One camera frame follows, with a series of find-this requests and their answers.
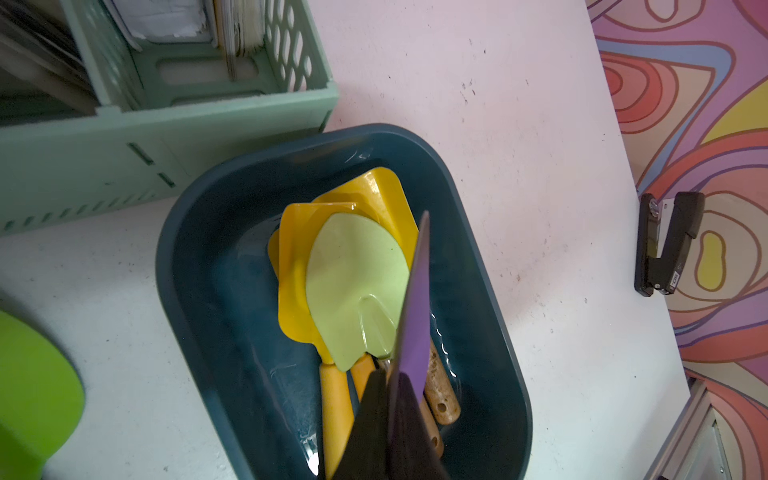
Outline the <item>light green shovel wooden handle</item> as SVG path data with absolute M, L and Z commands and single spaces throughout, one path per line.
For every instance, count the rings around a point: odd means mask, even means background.
M 335 366 L 391 356 L 410 270 L 395 237 L 354 213 L 334 213 L 314 240 L 306 271 L 312 319 Z

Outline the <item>yellow shovel wooden handle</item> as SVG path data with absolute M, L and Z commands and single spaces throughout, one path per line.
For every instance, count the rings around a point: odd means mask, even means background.
M 418 227 L 401 182 L 393 171 L 375 168 L 317 197 L 315 201 L 353 202 L 355 209 L 351 213 L 376 221 L 395 237 L 411 270 Z

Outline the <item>dark teal storage box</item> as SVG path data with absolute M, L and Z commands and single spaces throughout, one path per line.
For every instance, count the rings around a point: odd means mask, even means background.
M 520 479 L 530 400 L 440 156 L 373 124 L 229 160 L 179 197 L 157 288 L 239 479 L 320 479 L 378 362 L 425 396 L 438 367 L 452 479 Z

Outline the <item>yellow square shovel yellow handle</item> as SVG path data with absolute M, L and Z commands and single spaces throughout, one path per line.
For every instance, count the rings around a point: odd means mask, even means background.
M 291 340 L 311 344 L 320 357 L 324 472 L 331 479 L 342 460 L 354 423 L 347 373 L 339 370 L 312 319 L 306 299 L 306 271 L 314 240 L 334 213 L 351 213 L 353 202 L 294 203 L 283 211 L 268 254 L 278 279 L 278 322 Z

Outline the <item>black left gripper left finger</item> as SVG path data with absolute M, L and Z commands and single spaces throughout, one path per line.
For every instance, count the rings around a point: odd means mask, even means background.
M 389 392 L 386 372 L 374 371 L 333 480 L 387 479 Z

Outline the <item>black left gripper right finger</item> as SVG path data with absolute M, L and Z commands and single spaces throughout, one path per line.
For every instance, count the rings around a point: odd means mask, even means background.
M 389 377 L 389 478 L 449 479 L 423 422 L 409 377 Z

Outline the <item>purple shovel pink handle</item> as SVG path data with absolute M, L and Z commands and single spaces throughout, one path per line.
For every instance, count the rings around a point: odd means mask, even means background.
M 394 357 L 388 380 L 388 441 L 396 436 L 396 407 L 407 389 L 400 380 L 407 377 L 416 403 L 423 395 L 430 362 L 430 213 L 425 210 L 418 226 L 418 238 L 401 310 Z

